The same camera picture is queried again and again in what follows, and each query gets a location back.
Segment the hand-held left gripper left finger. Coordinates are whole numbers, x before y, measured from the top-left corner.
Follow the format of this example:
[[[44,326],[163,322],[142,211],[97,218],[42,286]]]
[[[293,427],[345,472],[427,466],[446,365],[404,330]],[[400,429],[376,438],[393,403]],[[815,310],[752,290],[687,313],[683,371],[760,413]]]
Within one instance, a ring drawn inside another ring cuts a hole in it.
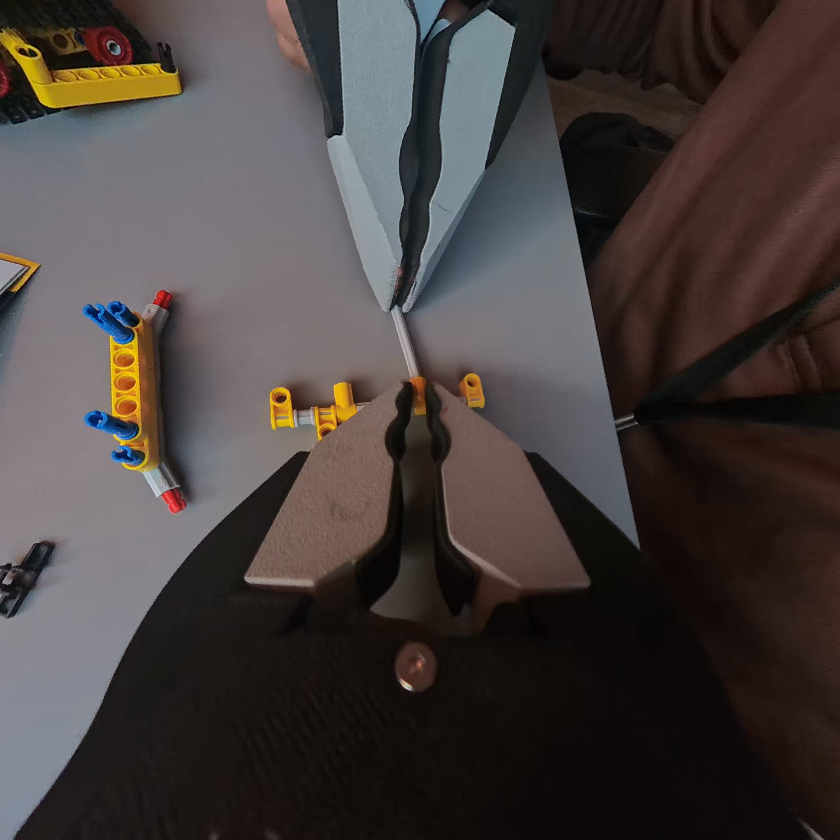
[[[400,462],[411,386],[398,382],[317,442],[245,573],[248,585],[372,606],[400,568]]]

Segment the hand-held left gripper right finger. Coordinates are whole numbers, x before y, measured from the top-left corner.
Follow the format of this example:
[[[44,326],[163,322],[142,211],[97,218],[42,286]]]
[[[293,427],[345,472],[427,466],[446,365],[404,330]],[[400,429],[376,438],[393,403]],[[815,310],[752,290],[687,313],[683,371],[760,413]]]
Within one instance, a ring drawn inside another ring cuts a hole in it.
[[[500,606],[582,592],[585,570],[524,450],[429,386],[434,557],[449,611],[487,624]]]

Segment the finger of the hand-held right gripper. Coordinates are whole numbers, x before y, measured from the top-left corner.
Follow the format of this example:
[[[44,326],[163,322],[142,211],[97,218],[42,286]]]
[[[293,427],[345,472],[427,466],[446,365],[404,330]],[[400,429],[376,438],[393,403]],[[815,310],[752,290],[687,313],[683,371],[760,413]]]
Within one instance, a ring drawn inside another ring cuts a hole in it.
[[[514,35],[495,12],[477,9],[443,28],[424,52],[404,312],[419,299],[484,177]]]
[[[401,150],[412,118],[417,16],[411,2],[338,1],[343,127],[328,140],[360,262],[383,309],[403,260]]]

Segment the yellow lego connector axle assembly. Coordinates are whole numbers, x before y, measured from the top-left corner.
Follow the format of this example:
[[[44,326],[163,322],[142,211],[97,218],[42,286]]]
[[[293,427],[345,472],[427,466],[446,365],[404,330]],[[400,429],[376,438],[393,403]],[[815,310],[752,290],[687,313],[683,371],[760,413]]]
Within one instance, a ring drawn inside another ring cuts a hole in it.
[[[458,384],[460,401],[472,409],[486,406],[486,398],[480,377],[468,373]],[[339,425],[347,422],[365,408],[367,402],[356,402],[352,384],[348,381],[336,383],[332,388],[333,402],[328,406],[312,406],[308,409],[294,407],[291,392],[283,387],[274,388],[269,394],[269,417],[273,429],[313,427],[321,440]]]

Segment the grey lego axle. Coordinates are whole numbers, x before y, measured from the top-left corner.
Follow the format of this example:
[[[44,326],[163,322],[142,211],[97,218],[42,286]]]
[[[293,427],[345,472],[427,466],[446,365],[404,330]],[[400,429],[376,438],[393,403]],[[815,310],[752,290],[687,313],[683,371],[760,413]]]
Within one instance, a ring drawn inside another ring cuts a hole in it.
[[[403,310],[399,306],[394,306],[391,309],[391,315],[406,364],[408,379],[413,381],[422,377],[422,374],[419,370],[417,357],[414,351],[413,342],[411,341],[411,337],[406,326]]]

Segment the yellow black lego vehicle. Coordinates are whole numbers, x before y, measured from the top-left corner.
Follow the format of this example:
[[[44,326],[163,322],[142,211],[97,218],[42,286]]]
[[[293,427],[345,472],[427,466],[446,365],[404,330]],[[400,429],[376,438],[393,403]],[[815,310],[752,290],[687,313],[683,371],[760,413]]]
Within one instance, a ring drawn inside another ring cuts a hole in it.
[[[181,93],[172,48],[153,49],[112,2],[1,2],[2,125]]]

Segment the yellow lego beam blue pins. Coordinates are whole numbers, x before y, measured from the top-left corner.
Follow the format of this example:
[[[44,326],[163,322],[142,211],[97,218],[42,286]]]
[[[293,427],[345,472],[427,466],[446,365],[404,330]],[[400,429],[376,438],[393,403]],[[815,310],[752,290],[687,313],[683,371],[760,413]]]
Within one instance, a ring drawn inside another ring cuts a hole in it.
[[[172,514],[186,509],[181,483],[167,463],[161,402],[161,336],[173,295],[158,290],[141,311],[124,302],[89,303],[83,315],[108,335],[110,408],[89,411],[85,425],[112,437],[112,460],[141,475]]]

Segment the small black lego piece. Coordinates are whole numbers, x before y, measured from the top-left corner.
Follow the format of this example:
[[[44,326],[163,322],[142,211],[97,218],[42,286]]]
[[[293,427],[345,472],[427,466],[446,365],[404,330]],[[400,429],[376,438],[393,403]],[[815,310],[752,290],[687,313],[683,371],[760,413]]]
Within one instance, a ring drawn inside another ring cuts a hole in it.
[[[55,549],[54,542],[36,542],[21,561],[1,565],[1,617],[11,618],[17,614]]]

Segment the person's right hand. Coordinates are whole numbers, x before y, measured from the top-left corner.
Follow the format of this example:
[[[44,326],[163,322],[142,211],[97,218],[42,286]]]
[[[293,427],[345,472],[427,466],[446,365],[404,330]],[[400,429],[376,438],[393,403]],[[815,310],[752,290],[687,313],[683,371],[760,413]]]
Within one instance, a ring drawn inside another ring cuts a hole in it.
[[[296,26],[291,18],[286,1],[266,1],[269,21],[275,31],[280,53],[295,68],[308,74],[311,69],[301,45]]]

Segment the black rounded object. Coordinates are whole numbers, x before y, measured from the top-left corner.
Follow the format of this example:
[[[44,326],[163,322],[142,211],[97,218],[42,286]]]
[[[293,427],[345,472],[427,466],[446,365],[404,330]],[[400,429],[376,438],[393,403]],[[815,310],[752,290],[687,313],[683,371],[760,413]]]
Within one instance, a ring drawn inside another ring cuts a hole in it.
[[[675,144],[625,113],[590,112],[565,128],[560,151],[586,270]]]

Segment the person's brown clothing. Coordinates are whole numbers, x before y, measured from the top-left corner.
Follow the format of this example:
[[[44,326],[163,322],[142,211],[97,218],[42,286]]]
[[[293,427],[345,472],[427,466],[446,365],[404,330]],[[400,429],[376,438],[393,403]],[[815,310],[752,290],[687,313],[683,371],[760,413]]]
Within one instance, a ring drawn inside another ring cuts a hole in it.
[[[702,110],[589,270],[613,410],[814,298],[708,391],[838,392],[838,2],[554,2],[547,72]],[[620,436],[642,550],[785,797],[838,838],[838,428],[691,418]]]

